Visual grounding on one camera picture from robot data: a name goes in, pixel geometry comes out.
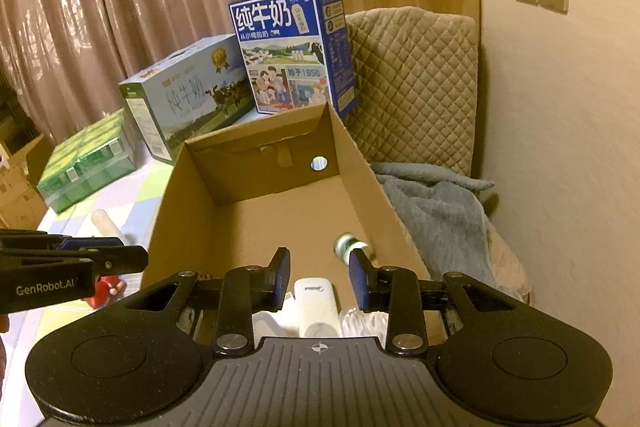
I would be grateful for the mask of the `blue milk carton box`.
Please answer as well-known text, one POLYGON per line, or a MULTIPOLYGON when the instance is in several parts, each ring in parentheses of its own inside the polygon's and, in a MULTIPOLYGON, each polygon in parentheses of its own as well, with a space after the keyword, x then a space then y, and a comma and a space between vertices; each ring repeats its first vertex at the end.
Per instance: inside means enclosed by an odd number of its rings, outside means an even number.
POLYGON ((343 0, 242 0, 229 11, 259 114, 355 108, 343 0))

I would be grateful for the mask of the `brown cardboard box on floor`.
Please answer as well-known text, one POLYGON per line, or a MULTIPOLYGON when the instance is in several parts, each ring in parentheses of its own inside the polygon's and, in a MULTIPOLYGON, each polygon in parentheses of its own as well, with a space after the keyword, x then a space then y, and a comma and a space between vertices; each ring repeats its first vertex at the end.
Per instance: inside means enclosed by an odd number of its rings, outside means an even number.
POLYGON ((2 229, 38 228, 48 207, 37 184, 53 149, 54 145, 44 134, 40 134, 15 153, 10 153, 6 144, 1 143, 2 229))

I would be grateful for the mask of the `translucent plastic cup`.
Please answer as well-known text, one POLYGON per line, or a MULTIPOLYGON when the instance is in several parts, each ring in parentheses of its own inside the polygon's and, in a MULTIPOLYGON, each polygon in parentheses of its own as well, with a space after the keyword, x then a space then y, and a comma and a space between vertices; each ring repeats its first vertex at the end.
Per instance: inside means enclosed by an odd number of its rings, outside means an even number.
POLYGON ((123 244, 127 244, 126 236, 116 227, 114 221, 103 209, 94 210, 91 215, 91 222, 103 237, 116 237, 123 244))

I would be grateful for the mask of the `open brown cardboard box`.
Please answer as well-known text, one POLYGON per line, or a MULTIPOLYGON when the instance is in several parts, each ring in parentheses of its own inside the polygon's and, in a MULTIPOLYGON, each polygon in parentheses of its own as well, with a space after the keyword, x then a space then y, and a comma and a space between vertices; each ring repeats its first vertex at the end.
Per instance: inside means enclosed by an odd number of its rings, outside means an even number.
POLYGON ((356 306, 344 233, 367 243, 376 265, 428 272, 368 162, 329 106, 295 109, 186 143, 168 181, 143 288, 193 271, 214 279, 291 253, 291 279, 320 277, 344 309, 356 306))

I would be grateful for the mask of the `green drink carton pack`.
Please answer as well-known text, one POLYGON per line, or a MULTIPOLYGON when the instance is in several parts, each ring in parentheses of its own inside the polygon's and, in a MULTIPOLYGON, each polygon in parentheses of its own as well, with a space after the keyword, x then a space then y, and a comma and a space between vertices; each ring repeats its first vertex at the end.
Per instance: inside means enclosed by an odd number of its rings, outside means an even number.
POLYGON ((65 211, 136 170, 125 124, 119 109, 54 148, 37 183, 49 208, 65 211))

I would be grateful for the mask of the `checkered tablecloth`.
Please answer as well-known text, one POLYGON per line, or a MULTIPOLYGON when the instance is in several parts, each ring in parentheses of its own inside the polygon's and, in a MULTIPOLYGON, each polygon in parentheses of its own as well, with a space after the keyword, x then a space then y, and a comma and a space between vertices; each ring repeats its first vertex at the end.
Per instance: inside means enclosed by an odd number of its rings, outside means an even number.
MULTIPOLYGON (((10 232, 1 239, 1 310, 86 297, 105 275, 148 265, 116 237, 10 232)), ((253 317, 278 311, 291 255, 220 279, 183 270, 43 337, 25 375, 47 426, 272 426, 277 340, 256 340, 253 317)))

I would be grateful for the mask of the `clear plastic bag of swabs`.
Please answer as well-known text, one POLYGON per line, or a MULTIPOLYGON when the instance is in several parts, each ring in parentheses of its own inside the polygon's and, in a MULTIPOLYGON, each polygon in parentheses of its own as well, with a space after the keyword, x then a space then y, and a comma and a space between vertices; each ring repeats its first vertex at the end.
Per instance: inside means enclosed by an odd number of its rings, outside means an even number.
POLYGON ((341 311, 338 317, 343 337, 378 337, 380 343, 385 343, 388 325, 386 312, 363 312, 352 308, 341 311))

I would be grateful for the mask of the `black folding hand cart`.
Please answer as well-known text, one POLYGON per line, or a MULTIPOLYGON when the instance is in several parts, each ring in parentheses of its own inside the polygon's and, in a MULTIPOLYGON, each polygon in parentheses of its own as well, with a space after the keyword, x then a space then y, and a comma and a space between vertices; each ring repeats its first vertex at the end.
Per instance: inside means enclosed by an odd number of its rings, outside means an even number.
POLYGON ((37 128, 21 106, 17 92, 4 70, 1 71, 1 116, 11 116, 17 124, 18 131, 24 133, 27 139, 37 138, 37 128))

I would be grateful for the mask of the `white remote control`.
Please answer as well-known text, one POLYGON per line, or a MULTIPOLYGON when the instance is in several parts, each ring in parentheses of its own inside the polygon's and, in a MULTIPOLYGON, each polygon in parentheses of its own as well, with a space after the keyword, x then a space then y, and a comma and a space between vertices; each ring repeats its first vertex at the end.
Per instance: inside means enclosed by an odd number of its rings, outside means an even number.
POLYGON ((333 286, 321 277, 305 277, 294 283, 299 309, 298 330, 303 338, 341 336, 341 324, 333 286))

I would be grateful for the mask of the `green white small jar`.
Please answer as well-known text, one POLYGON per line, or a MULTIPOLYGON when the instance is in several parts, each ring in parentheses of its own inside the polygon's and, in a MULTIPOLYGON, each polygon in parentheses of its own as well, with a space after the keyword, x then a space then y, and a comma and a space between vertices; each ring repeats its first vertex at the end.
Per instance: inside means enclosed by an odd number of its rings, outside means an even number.
POLYGON ((345 265, 349 265, 349 258, 353 251, 362 251, 366 257, 372 259, 371 247, 360 239, 357 239, 352 233, 344 233, 335 239, 334 242, 334 254, 337 258, 340 258, 345 265))

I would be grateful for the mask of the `grey blanket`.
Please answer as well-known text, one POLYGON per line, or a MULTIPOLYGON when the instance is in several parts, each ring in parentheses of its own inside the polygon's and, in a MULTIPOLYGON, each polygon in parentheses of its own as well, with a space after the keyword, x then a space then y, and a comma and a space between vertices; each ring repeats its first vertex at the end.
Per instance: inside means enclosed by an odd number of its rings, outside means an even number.
POLYGON ((411 162, 371 165, 434 280, 461 272, 493 288, 485 211, 477 195, 494 182, 411 162))

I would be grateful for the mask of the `quilted beige chair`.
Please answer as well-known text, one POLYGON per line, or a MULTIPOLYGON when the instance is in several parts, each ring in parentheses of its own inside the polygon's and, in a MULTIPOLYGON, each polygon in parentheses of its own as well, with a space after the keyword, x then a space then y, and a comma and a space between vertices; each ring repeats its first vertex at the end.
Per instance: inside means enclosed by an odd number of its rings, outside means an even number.
POLYGON ((371 162, 472 171, 478 43, 472 17, 416 6, 346 18, 356 107, 345 126, 371 162))

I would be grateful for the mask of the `beige wall switch panel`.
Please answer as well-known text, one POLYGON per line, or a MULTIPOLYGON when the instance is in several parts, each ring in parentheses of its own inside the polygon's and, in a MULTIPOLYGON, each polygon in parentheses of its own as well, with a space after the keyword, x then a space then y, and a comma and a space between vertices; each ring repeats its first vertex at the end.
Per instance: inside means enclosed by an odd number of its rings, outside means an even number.
POLYGON ((299 306, 291 291, 285 294, 279 311, 259 311, 252 315, 254 343, 265 337, 298 337, 299 306))

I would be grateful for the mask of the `green white milk carton box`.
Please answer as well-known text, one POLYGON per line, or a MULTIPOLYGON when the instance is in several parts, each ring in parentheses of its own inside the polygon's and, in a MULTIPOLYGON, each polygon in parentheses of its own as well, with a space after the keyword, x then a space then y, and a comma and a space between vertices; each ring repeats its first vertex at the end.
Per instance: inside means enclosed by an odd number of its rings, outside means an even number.
POLYGON ((118 87, 151 156, 168 164, 186 140, 234 124, 255 104, 233 34, 198 40, 118 87))

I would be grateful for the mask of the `red pig figurine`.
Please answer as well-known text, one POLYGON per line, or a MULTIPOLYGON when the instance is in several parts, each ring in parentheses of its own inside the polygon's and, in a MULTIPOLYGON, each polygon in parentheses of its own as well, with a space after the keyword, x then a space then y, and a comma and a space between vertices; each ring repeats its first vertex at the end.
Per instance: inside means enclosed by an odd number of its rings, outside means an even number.
POLYGON ((93 295, 84 298, 84 301, 91 309, 100 309, 122 297, 126 287, 127 283, 118 275, 100 277, 94 284, 93 295))

